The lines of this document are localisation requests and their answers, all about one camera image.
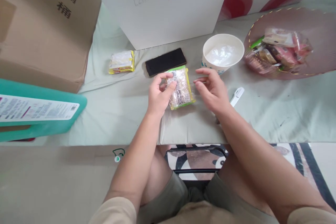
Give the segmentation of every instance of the floor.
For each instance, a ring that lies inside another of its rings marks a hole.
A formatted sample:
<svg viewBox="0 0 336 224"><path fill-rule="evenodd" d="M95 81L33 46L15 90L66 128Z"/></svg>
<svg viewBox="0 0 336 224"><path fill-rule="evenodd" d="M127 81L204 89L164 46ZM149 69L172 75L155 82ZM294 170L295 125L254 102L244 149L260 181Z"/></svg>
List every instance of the floor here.
<svg viewBox="0 0 336 224"><path fill-rule="evenodd" d="M336 143L311 147L336 198ZM88 223L105 197L115 156L123 151L123 146L1 147L0 223Z"/></svg>

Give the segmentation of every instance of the chair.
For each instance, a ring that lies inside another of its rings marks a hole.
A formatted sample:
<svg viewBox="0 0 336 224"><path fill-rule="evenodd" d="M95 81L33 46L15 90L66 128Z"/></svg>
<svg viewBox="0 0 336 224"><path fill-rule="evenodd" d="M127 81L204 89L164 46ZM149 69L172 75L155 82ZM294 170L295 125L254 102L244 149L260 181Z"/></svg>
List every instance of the chair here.
<svg viewBox="0 0 336 224"><path fill-rule="evenodd" d="M168 150L167 152L180 152L180 151L212 151L212 150L218 150L220 151L225 158L227 158L227 154L223 149L221 149L218 146L202 146L202 147L183 147L183 148L172 148ZM218 172L220 169L216 168L207 168L207 169L175 169L173 172L176 174L182 174L182 173L215 173ZM205 189L205 187L208 185L209 180L184 180L185 185L187 188L189 187L197 187L201 191Z"/></svg>

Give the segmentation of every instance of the forearm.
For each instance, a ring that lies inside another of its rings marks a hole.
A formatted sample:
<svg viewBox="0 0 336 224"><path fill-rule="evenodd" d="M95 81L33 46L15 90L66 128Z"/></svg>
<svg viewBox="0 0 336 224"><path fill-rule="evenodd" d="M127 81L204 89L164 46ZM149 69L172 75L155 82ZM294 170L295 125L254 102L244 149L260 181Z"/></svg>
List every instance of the forearm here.
<svg viewBox="0 0 336 224"><path fill-rule="evenodd" d="M125 197L139 210L159 135L161 118L146 114L122 158L104 201Z"/></svg>
<svg viewBox="0 0 336 224"><path fill-rule="evenodd" d="M308 180L233 108L217 117L239 162L281 223L302 206L333 212Z"/></svg>

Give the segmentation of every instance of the hand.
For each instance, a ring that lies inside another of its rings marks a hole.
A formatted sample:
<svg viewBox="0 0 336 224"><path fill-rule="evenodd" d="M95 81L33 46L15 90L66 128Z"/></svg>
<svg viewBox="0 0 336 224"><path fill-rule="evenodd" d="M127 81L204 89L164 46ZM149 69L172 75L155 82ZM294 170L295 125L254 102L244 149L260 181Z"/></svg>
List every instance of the hand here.
<svg viewBox="0 0 336 224"><path fill-rule="evenodd" d="M210 68L200 68L196 70L196 73L208 75L208 77L200 77L194 80L194 83L209 110L218 116L232 107L226 86L217 71Z"/></svg>
<svg viewBox="0 0 336 224"><path fill-rule="evenodd" d="M148 109L147 113L159 115L160 118L165 113L169 99L176 88L176 82L173 81L166 88L166 84L161 84L162 79L172 78L172 73L159 73L154 77L152 84L149 87L148 94Z"/></svg>

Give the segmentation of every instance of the pink basket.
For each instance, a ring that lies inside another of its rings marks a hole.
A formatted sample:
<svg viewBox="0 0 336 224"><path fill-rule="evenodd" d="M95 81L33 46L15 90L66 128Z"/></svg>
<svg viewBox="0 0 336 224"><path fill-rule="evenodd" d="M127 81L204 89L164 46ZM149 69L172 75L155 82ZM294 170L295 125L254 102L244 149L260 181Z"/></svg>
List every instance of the pink basket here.
<svg viewBox="0 0 336 224"><path fill-rule="evenodd" d="M336 70L336 15L320 10L288 8L271 11L261 16L251 27L244 46L244 61L254 72L270 79L301 79ZM260 59L250 50L251 44L261 38L268 26L295 30L305 35L314 51L295 73L279 70Z"/></svg>

